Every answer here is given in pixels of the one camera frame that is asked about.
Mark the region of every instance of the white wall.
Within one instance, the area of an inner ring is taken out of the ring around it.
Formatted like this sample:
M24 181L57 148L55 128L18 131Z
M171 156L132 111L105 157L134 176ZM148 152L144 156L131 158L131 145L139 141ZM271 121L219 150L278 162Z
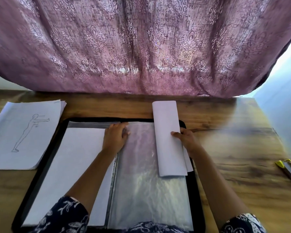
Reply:
M291 154L291 45L253 97Z
M27 88L24 88L15 83L9 82L1 77L0 77L0 89L27 90Z

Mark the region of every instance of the floral print fabric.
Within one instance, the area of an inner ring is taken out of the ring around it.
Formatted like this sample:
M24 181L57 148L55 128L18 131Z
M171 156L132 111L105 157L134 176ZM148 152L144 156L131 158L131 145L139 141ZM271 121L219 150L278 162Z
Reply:
M62 197L39 222L32 233L85 233L89 216L76 199ZM177 226L140 222L121 233L187 233ZM257 218L250 214L238 215L225 223L220 233L266 233Z
M291 39L291 0L0 0L0 76L34 91L232 97Z

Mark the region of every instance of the left hand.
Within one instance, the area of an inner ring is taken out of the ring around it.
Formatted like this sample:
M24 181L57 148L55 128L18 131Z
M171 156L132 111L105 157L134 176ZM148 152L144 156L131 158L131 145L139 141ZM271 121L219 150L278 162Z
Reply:
M104 142L102 150L106 150L116 155L127 141L130 132L123 130L128 125L128 122L111 124L109 128L105 129Z

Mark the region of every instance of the wood grain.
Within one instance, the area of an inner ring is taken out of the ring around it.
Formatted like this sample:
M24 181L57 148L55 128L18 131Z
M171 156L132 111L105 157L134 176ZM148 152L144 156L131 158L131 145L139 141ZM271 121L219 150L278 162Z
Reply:
M287 154L254 99L0 90L0 111L7 101L55 99L67 101L61 121L69 117L153 118L153 101L176 100L179 119L199 137L225 179L264 227L269 232L291 232L291 181L274 164ZM10 232L34 174L0 171L0 232ZM202 188L200 194L206 232L218 232Z

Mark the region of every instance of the hand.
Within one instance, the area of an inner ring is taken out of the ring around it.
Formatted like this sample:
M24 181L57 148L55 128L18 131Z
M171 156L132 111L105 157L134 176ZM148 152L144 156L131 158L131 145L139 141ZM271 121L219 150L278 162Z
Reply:
M191 132L189 129L180 128L180 132L171 132L171 135L173 137L179 138L182 142L183 146L186 148L189 156L193 158L192 156L202 149L202 145L198 141L198 139L194 136L193 132Z
M122 149L126 143L128 135L130 134L130 132L127 131L124 131L123 133L123 130L127 125L128 122L117 123L111 124L109 128L106 128L102 149L116 155L116 153Z

